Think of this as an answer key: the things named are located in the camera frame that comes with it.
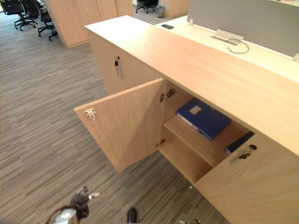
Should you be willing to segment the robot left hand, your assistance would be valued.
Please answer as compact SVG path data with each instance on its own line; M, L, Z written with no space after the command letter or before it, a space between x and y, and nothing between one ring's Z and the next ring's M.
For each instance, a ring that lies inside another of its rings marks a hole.
M78 221L88 217L89 207L88 202L93 198L99 197L99 192L89 193L88 187L81 187L70 201L70 206L76 210Z

